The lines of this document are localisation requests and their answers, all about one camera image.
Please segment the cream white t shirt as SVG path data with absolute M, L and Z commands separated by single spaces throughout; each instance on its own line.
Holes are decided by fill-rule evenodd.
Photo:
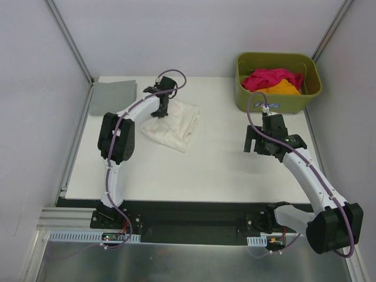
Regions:
M 145 121 L 141 131 L 153 141 L 185 153 L 200 119 L 198 106 L 172 100 L 169 103 L 169 115 Z

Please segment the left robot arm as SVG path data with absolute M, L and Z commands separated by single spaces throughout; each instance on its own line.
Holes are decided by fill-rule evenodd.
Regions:
M 119 207 L 124 201 L 121 178 L 125 164 L 135 150 L 136 126 L 148 118 L 168 116 L 169 100 L 178 89 L 177 82 L 167 76 L 156 79 L 154 86 L 143 91 L 143 96 L 119 113 L 106 113 L 102 120 L 98 149 L 105 164 L 105 188 L 101 202 L 109 208 Z

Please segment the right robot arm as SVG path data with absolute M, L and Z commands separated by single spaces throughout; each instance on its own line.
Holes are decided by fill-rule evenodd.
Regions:
M 247 126 L 244 151 L 275 157 L 298 181 L 313 210 L 304 212 L 287 202 L 269 204 L 255 220 L 258 229 L 271 233 L 289 227 L 304 235 L 317 254 L 333 251 L 350 258 L 360 239 L 363 209 L 325 178 L 301 136 L 288 133 L 281 114 L 263 113 L 262 123 Z

